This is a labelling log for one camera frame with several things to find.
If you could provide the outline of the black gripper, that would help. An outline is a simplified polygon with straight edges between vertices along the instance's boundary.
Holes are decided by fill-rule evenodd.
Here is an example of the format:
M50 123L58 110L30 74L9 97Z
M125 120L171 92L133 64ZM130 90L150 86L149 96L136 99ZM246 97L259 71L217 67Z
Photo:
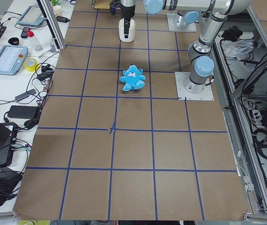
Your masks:
M135 5L129 7L129 6L123 6L121 4L120 8L122 17L124 18L124 38L128 38L130 29L130 19L134 17Z
M109 3L111 15L116 14L116 11L117 11L117 8L119 7L119 4L120 4L120 0L112 0Z

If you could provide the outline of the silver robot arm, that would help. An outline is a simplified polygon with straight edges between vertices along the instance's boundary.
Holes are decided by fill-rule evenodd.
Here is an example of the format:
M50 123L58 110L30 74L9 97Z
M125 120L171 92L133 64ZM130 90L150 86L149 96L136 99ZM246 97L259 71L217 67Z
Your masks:
M200 35L203 42L211 43L218 34L223 22L217 19L225 19L228 15L235 15L245 10L251 3L251 0L145 0L145 10L148 14L158 14L163 9L188 10L211 12L213 19L209 18L205 29Z
M203 92L206 81L212 75L215 64L209 57L211 46L228 13L234 4L233 0L145 0L146 12L155 15L168 8L189 12L210 12L204 30L197 41L190 45L188 56L192 66L190 75L184 80L184 88L192 94Z

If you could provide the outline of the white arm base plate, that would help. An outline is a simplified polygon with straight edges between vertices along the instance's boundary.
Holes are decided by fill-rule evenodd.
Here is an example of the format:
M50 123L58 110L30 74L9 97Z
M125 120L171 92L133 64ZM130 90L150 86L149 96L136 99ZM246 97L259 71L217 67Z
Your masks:
M210 80L204 84L194 84L190 80L190 72L175 72L177 95L179 100L214 101Z
M167 14L168 29L172 32L196 32L195 23L187 23L184 17L178 14Z

